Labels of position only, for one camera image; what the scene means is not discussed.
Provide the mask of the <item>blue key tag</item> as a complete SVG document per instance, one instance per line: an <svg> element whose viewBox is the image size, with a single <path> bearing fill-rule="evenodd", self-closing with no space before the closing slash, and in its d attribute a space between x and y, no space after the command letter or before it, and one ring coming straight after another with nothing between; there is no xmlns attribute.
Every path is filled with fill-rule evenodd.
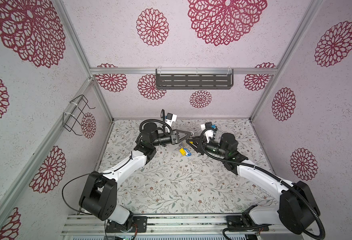
<svg viewBox="0 0 352 240"><path fill-rule="evenodd" d="M190 157L192 155L191 152L188 149L184 149L184 151L186 152L186 156L187 157Z"/></svg>

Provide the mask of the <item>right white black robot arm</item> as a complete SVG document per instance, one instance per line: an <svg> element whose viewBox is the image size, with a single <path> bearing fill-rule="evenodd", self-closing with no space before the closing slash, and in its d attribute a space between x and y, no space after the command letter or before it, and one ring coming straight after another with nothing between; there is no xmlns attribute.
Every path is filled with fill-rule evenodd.
<svg viewBox="0 0 352 240"><path fill-rule="evenodd" d="M215 142L213 137L202 133L186 142L197 153L222 162L228 171L246 178L279 201L277 207L249 207L241 213L241 222L227 227L225 232L264 230L272 225L281 225L296 235L325 239L320 211L307 184L284 180L258 167L238 151L238 141L233 134L224 133L220 141Z"/></svg>

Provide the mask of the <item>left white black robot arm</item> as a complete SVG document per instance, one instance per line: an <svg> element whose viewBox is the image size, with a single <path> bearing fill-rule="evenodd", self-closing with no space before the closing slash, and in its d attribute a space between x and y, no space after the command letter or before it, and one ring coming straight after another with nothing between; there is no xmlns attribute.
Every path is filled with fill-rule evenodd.
<svg viewBox="0 0 352 240"><path fill-rule="evenodd" d="M131 230L134 213L117 203L118 185L148 164L157 146L178 145L193 135L190 131L172 129L165 121L143 121L139 125L136 146L128 157L104 172L89 174L79 206L101 221L116 224L124 232Z"/></svg>

